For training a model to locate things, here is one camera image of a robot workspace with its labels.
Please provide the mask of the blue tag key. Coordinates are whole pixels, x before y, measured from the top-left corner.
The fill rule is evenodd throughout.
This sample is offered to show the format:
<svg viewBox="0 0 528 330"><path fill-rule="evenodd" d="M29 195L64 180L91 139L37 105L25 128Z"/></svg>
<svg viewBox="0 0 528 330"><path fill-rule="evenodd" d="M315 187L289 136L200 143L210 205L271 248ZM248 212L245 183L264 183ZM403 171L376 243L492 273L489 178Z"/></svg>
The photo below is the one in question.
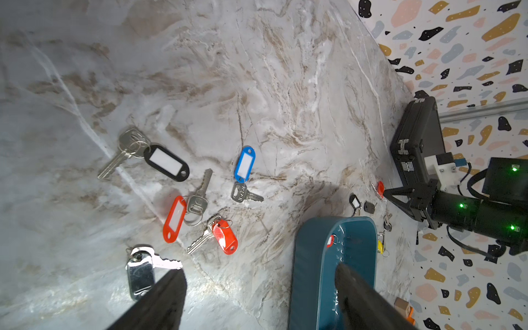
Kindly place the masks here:
<svg viewBox="0 0 528 330"><path fill-rule="evenodd" d="M250 192L247 187L247 182L250 179L255 160L255 150L250 146L243 147L235 169L234 176L236 182L234 183L231 192L231 199L237 203L242 203L246 199L255 202L264 201L264 198L261 195Z"/></svg>

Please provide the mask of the solid black tag key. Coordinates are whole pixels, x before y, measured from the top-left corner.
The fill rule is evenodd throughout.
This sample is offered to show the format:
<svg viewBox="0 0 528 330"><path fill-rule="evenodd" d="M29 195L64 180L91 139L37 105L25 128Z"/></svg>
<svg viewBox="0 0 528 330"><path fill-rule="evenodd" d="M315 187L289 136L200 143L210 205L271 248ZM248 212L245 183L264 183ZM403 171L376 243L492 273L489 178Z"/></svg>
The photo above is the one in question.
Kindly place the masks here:
<svg viewBox="0 0 528 330"><path fill-rule="evenodd" d="M376 205L372 202L365 201L363 204L363 210L368 214L374 214L376 210Z"/></svg>

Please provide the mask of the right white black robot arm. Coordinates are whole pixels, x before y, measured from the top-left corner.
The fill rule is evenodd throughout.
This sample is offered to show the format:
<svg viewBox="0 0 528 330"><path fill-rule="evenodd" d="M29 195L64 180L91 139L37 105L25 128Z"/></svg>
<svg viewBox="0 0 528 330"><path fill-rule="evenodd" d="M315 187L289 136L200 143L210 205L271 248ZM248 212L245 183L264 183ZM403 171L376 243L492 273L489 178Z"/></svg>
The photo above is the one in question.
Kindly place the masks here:
<svg viewBox="0 0 528 330"><path fill-rule="evenodd" d="M527 160L491 158L487 169L467 181L470 196L442 191L439 180L416 183L384 192L384 197L411 219L430 228L467 230L496 239L500 248L484 252L456 241L461 248L499 258L527 251Z"/></svg>

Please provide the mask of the silver metal tag key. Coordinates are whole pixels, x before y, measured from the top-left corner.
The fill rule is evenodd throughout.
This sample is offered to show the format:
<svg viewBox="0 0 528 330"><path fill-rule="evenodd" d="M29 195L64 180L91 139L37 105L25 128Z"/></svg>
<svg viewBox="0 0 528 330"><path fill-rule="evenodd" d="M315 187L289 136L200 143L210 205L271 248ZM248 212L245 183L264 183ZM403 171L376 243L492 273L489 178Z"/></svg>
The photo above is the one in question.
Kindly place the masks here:
<svg viewBox="0 0 528 330"><path fill-rule="evenodd" d="M162 258L151 246L136 246L126 263L129 291L133 301L139 301L155 285L155 268L181 270L181 261Z"/></svg>

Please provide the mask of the teal plastic storage box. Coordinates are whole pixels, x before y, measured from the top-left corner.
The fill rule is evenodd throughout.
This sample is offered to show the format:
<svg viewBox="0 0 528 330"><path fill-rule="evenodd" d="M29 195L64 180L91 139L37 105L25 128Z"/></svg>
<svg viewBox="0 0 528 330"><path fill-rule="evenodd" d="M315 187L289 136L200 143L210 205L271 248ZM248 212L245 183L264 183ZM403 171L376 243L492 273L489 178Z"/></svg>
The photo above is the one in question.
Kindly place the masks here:
<svg viewBox="0 0 528 330"><path fill-rule="evenodd" d="M331 235L334 245L327 248ZM344 263L375 287L377 230L370 217L314 217L296 235L290 329L344 329L335 272Z"/></svg>

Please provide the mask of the red white label tag key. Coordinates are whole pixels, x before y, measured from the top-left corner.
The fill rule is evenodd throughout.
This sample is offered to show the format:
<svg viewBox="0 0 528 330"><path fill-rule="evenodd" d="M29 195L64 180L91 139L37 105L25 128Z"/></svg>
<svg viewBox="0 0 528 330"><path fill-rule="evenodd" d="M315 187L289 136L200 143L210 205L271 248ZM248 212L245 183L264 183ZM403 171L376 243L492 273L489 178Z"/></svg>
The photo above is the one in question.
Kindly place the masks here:
<svg viewBox="0 0 528 330"><path fill-rule="evenodd" d="M185 199L183 196L175 198L163 225L162 234L166 243L176 242L187 214L197 215L199 217L197 223L199 224L201 222L205 210L208 207L206 191L212 176L212 169L205 170L202 185L193 195L188 199Z"/></svg>

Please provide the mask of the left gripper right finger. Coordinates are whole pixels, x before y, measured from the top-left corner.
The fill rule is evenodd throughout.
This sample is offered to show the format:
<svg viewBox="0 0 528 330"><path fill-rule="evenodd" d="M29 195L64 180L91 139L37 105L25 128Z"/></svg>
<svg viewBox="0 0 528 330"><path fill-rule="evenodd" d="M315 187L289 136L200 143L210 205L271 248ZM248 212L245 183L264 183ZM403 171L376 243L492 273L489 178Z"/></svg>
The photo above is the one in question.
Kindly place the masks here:
<svg viewBox="0 0 528 330"><path fill-rule="evenodd" d="M361 275L344 263L335 271L344 329L414 329Z"/></svg>

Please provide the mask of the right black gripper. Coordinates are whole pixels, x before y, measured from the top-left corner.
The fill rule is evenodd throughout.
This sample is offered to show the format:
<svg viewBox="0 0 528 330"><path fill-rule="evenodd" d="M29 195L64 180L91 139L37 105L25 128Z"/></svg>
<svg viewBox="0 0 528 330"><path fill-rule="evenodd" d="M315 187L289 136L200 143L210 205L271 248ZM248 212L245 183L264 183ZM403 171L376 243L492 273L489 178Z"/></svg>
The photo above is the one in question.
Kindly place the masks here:
<svg viewBox="0 0 528 330"><path fill-rule="evenodd" d="M426 183L415 183L384 191L384 197L411 219L423 223L430 229L437 229L439 222L433 219L433 199L438 193L439 180L431 179Z"/></svg>

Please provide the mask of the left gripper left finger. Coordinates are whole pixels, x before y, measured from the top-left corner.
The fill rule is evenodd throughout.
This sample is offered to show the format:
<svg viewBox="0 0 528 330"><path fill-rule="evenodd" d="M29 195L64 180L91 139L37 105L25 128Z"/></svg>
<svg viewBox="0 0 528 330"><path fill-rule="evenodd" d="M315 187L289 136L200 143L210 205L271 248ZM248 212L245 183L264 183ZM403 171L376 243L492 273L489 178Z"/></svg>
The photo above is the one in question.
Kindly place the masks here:
<svg viewBox="0 0 528 330"><path fill-rule="evenodd" d="M179 329L187 292L182 269L168 271L110 329Z"/></svg>

